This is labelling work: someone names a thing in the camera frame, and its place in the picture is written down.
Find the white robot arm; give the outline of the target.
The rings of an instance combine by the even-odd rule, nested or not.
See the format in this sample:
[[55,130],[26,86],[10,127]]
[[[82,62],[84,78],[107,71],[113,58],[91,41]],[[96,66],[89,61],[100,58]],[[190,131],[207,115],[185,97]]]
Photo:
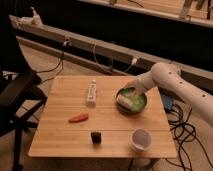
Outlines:
[[125,88],[133,88],[135,94],[146,93],[154,87],[170,90],[195,109],[213,127],[213,95],[184,80],[180,72],[180,68],[174,64],[156,63],[148,72],[128,82]]

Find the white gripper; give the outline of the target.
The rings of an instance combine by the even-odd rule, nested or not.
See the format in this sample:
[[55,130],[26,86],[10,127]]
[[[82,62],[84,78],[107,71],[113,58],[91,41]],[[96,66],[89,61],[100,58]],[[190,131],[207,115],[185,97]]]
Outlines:
[[133,87],[124,88],[121,90],[119,94],[117,94],[117,98],[125,98],[119,99],[118,103],[123,107],[130,108],[132,106],[132,102],[130,100],[138,100],[143,97],[141,93],[138,93]]

